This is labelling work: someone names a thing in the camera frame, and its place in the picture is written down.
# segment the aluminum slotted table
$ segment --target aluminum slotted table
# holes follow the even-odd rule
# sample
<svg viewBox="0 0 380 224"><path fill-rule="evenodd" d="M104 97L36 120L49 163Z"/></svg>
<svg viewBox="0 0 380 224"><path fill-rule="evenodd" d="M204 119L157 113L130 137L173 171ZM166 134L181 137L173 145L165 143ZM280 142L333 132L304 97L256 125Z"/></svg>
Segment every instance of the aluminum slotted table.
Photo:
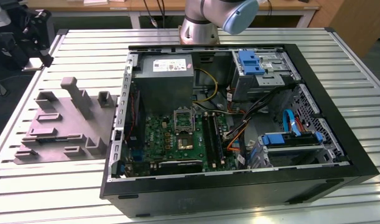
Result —
<svg viewBox="0 0 380 224"><path fill-rule="evenodd" d="M295 43L380 171L380 82L336 33L323 28L248 29L221 43ZM118 95L129 45L178 44L177 30L69 30L50 49L54 62L34 74L0 135L0 223L363 223L380 222L380 175L337 190L311 204L228 210L129 220L98 199L104 160L16 165L40 90L60 90L62 77L76 77L89 95Z"/></svg>

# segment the cable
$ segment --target cable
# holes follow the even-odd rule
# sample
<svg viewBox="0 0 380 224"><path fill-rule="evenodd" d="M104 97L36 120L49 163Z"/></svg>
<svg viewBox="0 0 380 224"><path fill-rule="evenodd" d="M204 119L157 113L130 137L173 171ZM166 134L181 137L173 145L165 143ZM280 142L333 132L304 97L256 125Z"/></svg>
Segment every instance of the cable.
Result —
<svg viewBox="0 0 380 224"><path fill-rule="evenodd" d="M272 4L271 4L271 1L269 0L267 0L268 1L268 3L269 3L269 11L268 11L268 13L267 13L267 16L271 16L272 15Z"/></svg>
<svg viewBox="0 0 380 224"><path fill-rule="evenodd" d="M148 16L149 16L149 19L152 18L152 16L150 16L150 12L149 12L149 9L148 9L148 5L146 5L146 2L145 2L145 0L142 0L142 2L144 2L144 5L145 5L145 9L146 9L146 12L148 12Z"/></svg>
<svg viewBox="0 0 380 224"><path fill-rule="evenodd" d="M208 97L208 90L204 92L204 97L209 98ZM216 110L219 110L219 107L217 107L216 103L212 101L212 99L213 98L208 99L208 102L212 104L212 106L216 108Z"/></svg>
<svg viewBox="0 0 380 224"><path fill-rule="evenodd" d="M165 12L162 11L162 8L160 7L158 0L157 0L157 7L158 7L160 14L162 16L162 28L165 28Z"/></svg>
<svg viewBox="0 0 380 224"><path fill-rule="evenodd" d="M194 100L193 102L196 102L196 103L201 103L201 102L204 102L204 101L208 101L209 99L212 99L213 97L215 97L215 95L217 94L217 81L216 81L216 79L213 78L213 76L205 71L205 70L202 70L202 69L194 69L194 70L200 70L204 74L207 74L209 77L211 77L211 79L213 80L213 82L215 82L215 91L213 91L213 94L208 97L208 98L205 98L205 99L201 99L201 100Z"/></svg>
<svg viewBox="0 0 380 224"><path fill-rule="evenodd" d="M6 77L6 78L1 79L1 80L0 80L0 83L1 83L2 81L8 80L8 79L10 79L10 78L16 78L16 77L33 77L33 76L30 76L30 75L10 76L10 77Z"/></svg>
<svg viewBox="0 0 380 224"><path fill-rule="evenodd" d="M231 110L231 105L232 105L232 102L229 101L228 104L227 104L227 111L228 111L228 112L236 112L236 111Z"/></svg>
<svg viewBox="0 0 380 224"><path fill-rule="evenodd" d="M197 105L200 108L202 108L205 111L209 111L209 112L224 113L224 114L237 114L237 113L227 112L227 111L223 111L223 110L209 109L209 108L204 107L202 105L200 105L196 102L193 102L193 104Z"/></svg>
<svg viewBox="0 0 380 224"><path fill-rule="evenodd" d="M295 115L293 115L292 110L289 110L289 109L284 109L284 113L283 113L284 132L289 131L288 124L287 124L288 123L287 117L289 117L291 129L295 132L295 135L300 136L301 134L300 134L300 131L297 130L297 127L296 127Z"/></svg>
<svg viewBox="0 0 380 224"><path fill-rule="evenodd" d="M166 12L165 12L165 2L164 2L164 0L161 0L161 2L162 2L162 10L164 10L164 17L162 17L162 25L164 25L164 28L165 28L165 15L166 15Z"/></svg>
<svg viewBox="0 0 380 224"><path fill-rule="evenodd" d="M142 2L144 2L144 5L145 5L145 9L146 9L146 12L148 12L148 16L149 16L150 23L152 23L153 27L157 28L157 22L154 21L154 19L153 19L152 16L150 16L150 12L149 12L148 5L146 5L145 0L142 0Z"/></svg>
<svg viewBox="0 0 380 224"><path fill-rule="evenodd" d="M239 138L240 134L245 131L245 128L247 128L247 126L241 129L241 131L236 134L236 136L233 137L232 141L229 142L229 144L228 144L228 146L227 146L227 150L228 150L228 151L232 151L232 150L233 150L233 151L239 151L239 149L232 148L231 146L232 146L235 140Z"/></svg>

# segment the orange wire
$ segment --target orange wire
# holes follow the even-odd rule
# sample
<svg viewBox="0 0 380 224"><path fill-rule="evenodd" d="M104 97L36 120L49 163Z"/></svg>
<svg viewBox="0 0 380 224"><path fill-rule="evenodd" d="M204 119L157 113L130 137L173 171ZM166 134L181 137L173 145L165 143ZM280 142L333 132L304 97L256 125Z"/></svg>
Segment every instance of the orange wire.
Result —
<svg viewBox="0 0 380 224"><path fill-rule="evenodd" d="M235 142L235 140L239 138L240 134L245 131L247 126L241 129L241 131L236 134L236 136L233 137L232 141L228 144L227 150L232 150L232 144Z"/></svg>
<svg viewBox="0 0 380 224"><path fill-rule="evenodd" d="M237 148L229 148L227 151L240 151Z"/></svg>
<svg viewBox="0 0 380 224"><path fill-rule="evenodd" d="M303 124L301 124L301 122L300 122L300 119L299 119L299 118L295 118L295 121L296 121L296 123L297 123L297 125L299 125L300 131L304 131L304 127L303 127Z"/></svg>
<svg viewBox="0 0 380 224"><path fill-rule="evenodd" d="M232 105L232 103L228 102L228 104L227 104L227 110L228 110L228 112L235 113L236 111L233 111L233 110L229 108L231 105Z"/></svg>

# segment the black cable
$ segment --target black cable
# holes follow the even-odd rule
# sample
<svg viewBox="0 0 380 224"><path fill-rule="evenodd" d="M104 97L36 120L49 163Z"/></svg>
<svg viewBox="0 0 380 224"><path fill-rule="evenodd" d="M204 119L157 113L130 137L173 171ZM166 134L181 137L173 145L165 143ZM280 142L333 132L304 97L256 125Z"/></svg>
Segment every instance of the black cable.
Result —
<svg viewBox="0 0 380 224"><path fill-rule="evenodd" d="M158 11L160 11L160 14L162 16L162 28L165 28L165 13L162 11L162 8L160 7L160 2L157 0L157 7L158 7Z"/></svg>
<svg viewBox="0 0 380 224"><path fill-rule="evenodd" d="M269 12L267 13L267 16L269 16L269 15L272 15L272 5L271 5L271 1L269 0L267 0L267 1L269 3Z"/></svg>
<svg viewBox="0 0 380 224"><path fill-rule="evenodd" d="M165 2L164 2L164 0L161 0L161 2L162 2L162 10L164 10L162 23L164 23L164 28L165 28L165 14L166 14L166 12L165 12Z"/></svg>
<svg viewBox="0 0 380 224"><path fill-rule="evenodd" d="M272 100L273 96L276 93L279 93L283 90L291 89L295 87L293 84L288 85L288 86L281 86L281 87L276 87L272 91L269 91L249 107L247 113L244 114L243 118L241 118L241 123L236 126L235 129L232 129L225 135L231 135L232 133L235 133L236 131L239 131L248 123L248 121L252 118L253 113L257 112L257 110L260 110L263 107L267 106L267 104L269 103L269 101Z"/></svg>
<svg viewBox="0 0 380 224"><path fill-rule="evenodd" d="M142 2L144 2L144 5L145 5L145 9L146 9L146 12L148 12L149 19L152 19L150 12L149 12L148 5L146 5L145 0L142 0Z"/></svg>
<svg viewBox="0 0 380 224"><path fill-rule="evenodd" d="M204 97L205 97L205 99L209 98L208 97L208 90L204 92ZM212 106L216 108L216 110L219 110L219 107L217 107L216 103L212 101L212 99L215 97L216 97L216 95L211 99L208 99L208 102L212 104Z"/></svg>

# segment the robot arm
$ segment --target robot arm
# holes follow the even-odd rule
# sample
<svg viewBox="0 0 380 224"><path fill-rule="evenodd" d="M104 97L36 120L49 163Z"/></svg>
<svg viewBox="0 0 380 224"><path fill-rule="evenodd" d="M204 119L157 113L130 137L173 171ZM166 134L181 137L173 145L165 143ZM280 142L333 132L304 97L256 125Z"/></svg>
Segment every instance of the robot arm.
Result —
<svg viewBox="0 0 380 224"><path fill-rule="evenodd" d="M22 69L33 57L50 66L49 18L46 10L30 11L21 0L0 0L0 63L5 68Z"/></svg>
<svg viewBox="0 0 380 224"><path fill-rule="evenodd" d="M251 25L264 0L188 0L180 30L182 44L217 43L217 27L239 34Z"/></svg>

